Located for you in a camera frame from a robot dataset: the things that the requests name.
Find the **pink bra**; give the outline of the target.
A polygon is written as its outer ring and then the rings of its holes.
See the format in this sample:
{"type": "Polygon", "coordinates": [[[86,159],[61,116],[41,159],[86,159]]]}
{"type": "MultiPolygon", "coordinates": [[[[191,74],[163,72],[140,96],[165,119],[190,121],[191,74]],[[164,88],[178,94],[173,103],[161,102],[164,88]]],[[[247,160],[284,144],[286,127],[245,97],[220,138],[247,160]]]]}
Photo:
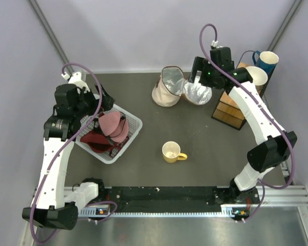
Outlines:
{"type": "Polygon", "coordinates": [[[114,142],[122,142],[129,132],[128,120],[126,116],[119,111],[100,116],[99,126],[102,133],[114,142]]]}

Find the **cream round laundry bag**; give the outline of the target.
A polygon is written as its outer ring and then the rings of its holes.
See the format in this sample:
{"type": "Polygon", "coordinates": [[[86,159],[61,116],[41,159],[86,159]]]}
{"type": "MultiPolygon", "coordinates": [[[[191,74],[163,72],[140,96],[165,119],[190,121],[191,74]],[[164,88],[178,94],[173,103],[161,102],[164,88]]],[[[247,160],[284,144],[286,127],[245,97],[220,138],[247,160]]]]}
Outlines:
{"type": "Polygon", "coordinates": [[[199,83],[201,75],[202,72],[197,70],[195,77],[186,79],[180,67],[164,67],[152,90],[152,100],[161,107],[172,107],[182,97],[197,106],[208,103],[213,93],[210,87],[199,83]]]}

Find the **dark red bra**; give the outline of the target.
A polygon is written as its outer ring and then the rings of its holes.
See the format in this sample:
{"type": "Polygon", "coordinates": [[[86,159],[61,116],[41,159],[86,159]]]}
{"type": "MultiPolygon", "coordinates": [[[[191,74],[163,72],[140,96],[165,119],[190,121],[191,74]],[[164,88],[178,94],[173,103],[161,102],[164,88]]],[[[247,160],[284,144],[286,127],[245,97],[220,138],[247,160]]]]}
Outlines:
{"type": "Polygon", "coordinates": [[[129,137],[127,136],[122,142],[114,142],[113,144],[109,140],[109,137],[94,130],[89,131],[80,138],[80,142],[87,144],[95,153],[104,153],[106,151],[112,153],[115,148],[120,151],[125,142],[128,142],[129,137]]]}

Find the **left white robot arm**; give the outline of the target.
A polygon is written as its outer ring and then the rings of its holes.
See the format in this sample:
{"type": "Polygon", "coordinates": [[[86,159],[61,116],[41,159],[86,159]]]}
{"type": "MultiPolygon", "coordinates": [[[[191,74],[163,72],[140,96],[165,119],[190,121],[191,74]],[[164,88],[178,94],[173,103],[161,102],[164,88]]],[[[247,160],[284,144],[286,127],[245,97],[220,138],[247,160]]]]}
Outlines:
{"type": "Polygon", "coordinates": [[[64,195],[74,134],[85,129],[81,120],[95,113],[99,97],[89,89],[83,72],[64,73],[62,77],[67,83],[57,86],[56,104],[44,124],[44,157],[37,192],[31,205],[23,208],[22,218],[41,228],[72,230],[79,212],[92,201],[103,202],[106,191],[101,179],[86,178],[64,195]]]}

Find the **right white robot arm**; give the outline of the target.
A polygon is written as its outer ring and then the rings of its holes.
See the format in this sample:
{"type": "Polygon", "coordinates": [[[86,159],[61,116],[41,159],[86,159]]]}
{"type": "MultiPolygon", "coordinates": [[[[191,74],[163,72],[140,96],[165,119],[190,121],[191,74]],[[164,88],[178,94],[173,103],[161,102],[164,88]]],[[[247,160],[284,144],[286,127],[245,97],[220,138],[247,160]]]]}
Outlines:
{"type": "Polygon", "coordinates": [[[229,47],[211,49],[209,59],[195,57],[189,77],[191,82],[195,81],[197,72],[201,73],[199,84],[224,90],[237,104],[257,143],[248,151],[243,170],[230,182],[229,196],[240,203],[257,182],[288,159],[297,135],[287,132],[275,121],[257,92],[249,67],[235,68],[229,47]]]}

